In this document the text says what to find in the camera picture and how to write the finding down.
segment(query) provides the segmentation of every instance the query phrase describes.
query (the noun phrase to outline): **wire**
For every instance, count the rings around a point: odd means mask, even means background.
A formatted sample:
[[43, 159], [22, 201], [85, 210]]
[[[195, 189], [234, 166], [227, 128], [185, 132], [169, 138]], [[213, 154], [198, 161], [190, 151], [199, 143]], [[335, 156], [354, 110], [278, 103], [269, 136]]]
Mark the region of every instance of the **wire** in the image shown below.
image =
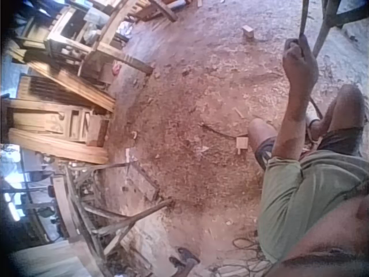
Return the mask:
[[[240, 246], [238, 243], [241, 241], [246, 241], [246, 246]], [[266, 259], [264, 254], [262, 253], [260, 244], [257, 241], [252, 241], [248, 238], [235, 238], [232, 241], [232, 245], [239, 249], [239, 250], [245, 250], [245, 251], [253, 251], [255, 252], [255, 257], [246, 259], [244, 262], [245, 264], [222, 264], [221, 266], [215, 266], [212, 268], [208, 268], [209, 271], [212, 272], [212, 277], [222, 277], [221, 269], [225, 267], [235, 267], [240, 269], [246, 269], [246, 272], [243, 273], [237, 273], [235, 270], [235, 274], [233, 276], [239, 276], [239, 277], [251, 277], [251, 274], [257, 274], [262, 271], [267, 270], [271, 266], [271, 262]], [[264, 267], [259, 268], [259, 266], [262, 263], [266, 263]]]

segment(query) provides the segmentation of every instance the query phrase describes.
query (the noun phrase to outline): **dirt floor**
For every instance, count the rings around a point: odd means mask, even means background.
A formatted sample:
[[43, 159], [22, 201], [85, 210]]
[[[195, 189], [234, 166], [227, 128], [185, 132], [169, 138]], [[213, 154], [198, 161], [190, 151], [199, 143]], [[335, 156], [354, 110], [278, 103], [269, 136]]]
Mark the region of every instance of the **dirt floor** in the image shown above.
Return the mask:
[[[299, 32], [301, 1], [203, 3], [178, 11], [175, 23], [160, 17], [135, 25], [123, 50], [154, 63], [154, 73], [145, 77], [124, 66], [110, 88], [116, 97], [106, 143], [110, 161], [124, 162], [130, 148], [160, 197], [175, 200], [173, 208], [138, 222], [123, 242], [134, 249], [137, 266], [158, 277], [175, 272], [168, 258], [177, 246], [201, 259], [192, 276], [210, 276], [230, 259], [241, 263], [255, 256], [232, 241], [254, 239], [262, 170], [251, 150], [237, 155], [232, 137], [247, 134], [253, 118], [280, 126], [288, 95], [282, 49]], [[310, 1], [311, 45], [321, 20], [321, 2]], [[254, 40], [243, 37], [245, 24], [254, 28]], [[313, 93], [323, 111], [344, 83], [367, 94], [367, 30], [367, 20], [331, 30]], [[104, 187], [112, 211], [132, 215], [154, 205], [127, 180], [126, 169], [106, 171]]]

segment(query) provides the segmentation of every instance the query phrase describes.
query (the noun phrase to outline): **hair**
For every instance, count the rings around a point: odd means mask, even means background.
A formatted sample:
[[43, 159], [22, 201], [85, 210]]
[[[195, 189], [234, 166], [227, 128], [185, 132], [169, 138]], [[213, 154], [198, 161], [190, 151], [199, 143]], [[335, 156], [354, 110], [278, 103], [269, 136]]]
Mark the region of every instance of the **hair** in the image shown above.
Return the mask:
[[335, 274], [332, 276], [368, 277], [369, 257], [361, 257], [344, 252], [308, 254], [275, 263], [264, 273], [263, 277], [273, 277], [277, 273], [289, 269], [301, 270], [301, 273], [311, 271], [314, 272], [314, 276], [319, 276], [319, 272], [324, 273], [327, 270], [336, 269]]

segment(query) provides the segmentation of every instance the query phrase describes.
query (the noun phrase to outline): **light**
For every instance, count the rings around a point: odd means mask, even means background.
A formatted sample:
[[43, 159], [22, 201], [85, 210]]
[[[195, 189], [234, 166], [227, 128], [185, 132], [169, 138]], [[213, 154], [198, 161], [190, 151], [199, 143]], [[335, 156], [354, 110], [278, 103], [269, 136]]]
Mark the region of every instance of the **light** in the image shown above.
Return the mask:
[[4, 198], [5, 198], [5, 201], [6, 202], [10, 202], [11, 201], [11, 197], [10, 197], [10, 195], [6, 192], [6, 193], [4, 193]]
[[9, 206], [9, 210], [10, 210], [10, 213], [12, 214], [12, 216], [13, 216], [14, 221], [21, 220], [21, 218], [19, 217], [19, 214], [16, 210], [16, 206], [14, 206], [14, 204], [12, 202], [10, 202], [8, 204], [8, 206]]

